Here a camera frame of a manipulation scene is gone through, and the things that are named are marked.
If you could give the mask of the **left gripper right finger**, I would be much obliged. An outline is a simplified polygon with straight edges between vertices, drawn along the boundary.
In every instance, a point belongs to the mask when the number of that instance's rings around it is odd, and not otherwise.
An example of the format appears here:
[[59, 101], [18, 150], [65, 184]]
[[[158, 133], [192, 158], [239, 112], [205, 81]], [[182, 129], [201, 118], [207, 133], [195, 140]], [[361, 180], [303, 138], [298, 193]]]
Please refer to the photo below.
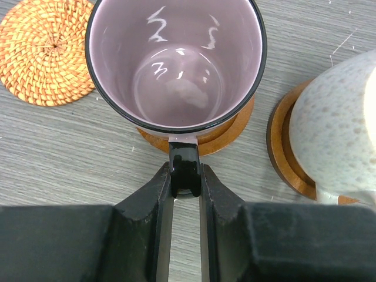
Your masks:
[[201, 166], [203, 281], [374, 281], [375, 213], [246, 202]]

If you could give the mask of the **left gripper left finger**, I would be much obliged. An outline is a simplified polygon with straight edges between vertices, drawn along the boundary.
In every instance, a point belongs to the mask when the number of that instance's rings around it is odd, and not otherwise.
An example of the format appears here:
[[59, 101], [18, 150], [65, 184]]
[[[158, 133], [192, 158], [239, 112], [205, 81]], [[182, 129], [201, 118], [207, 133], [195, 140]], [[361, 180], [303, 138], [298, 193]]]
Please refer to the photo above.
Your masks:
[[169, 166], [120, 203], [1, 207], [2, 281], [167, 281]]

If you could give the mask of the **dark wooden coaster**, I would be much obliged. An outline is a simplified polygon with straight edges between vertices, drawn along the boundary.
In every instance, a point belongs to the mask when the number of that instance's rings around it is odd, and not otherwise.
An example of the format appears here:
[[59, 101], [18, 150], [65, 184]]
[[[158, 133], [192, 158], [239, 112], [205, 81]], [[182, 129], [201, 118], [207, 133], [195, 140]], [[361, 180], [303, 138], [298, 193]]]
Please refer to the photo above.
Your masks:
[[316, 200], [315, 181], [297, 161], [289, 137], [293, 107], [310, 82], [309, 79], [292, 88], [276, 104], [268, 121], [266, 142], [270, 161], [280, 178], [298, 194]]
[[[216, 153], [235, 141], [247, 126], [254, 108], [254, 96], [247, 105], [229, 121], [215, 128], [213, 131], [198, 137], [199, 156]], [[157, 137], [137, 129], [140, 135], [155, 148], [169, 153], [169, 144], [166, 138]]]

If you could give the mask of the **white ceramic mug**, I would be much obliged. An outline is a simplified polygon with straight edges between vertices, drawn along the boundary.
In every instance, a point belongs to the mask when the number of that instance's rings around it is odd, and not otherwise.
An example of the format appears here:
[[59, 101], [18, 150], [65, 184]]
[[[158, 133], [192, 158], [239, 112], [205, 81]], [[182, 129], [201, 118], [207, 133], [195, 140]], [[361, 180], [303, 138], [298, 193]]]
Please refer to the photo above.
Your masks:
[[291, 112], [293, 155], [322, 204], [348, 196], [375, 206], [375, 51], [317, 76]]

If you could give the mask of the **clear purple glass mug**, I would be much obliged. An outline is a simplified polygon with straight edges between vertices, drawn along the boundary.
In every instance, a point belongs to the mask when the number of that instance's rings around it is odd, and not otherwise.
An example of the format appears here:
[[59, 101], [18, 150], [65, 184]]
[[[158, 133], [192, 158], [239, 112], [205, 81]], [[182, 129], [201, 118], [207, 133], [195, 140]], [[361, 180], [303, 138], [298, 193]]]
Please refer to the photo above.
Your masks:
[[97, 1], [85, 37], [103, 99], [167, 139], [173, 197], [200, 195], [200, 136], [237, 115], [264, 73], [255, 1]]

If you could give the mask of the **light cork coaster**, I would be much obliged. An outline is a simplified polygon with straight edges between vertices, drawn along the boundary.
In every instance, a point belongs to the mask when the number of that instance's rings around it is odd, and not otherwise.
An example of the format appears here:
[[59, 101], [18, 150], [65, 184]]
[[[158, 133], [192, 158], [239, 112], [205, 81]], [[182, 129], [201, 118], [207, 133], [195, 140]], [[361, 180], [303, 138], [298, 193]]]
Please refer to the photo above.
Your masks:
[[59, 106], [95, 86], [85, 59], [89, 1], [21, 1], [1, 22], [1, 82], [17, 98]]

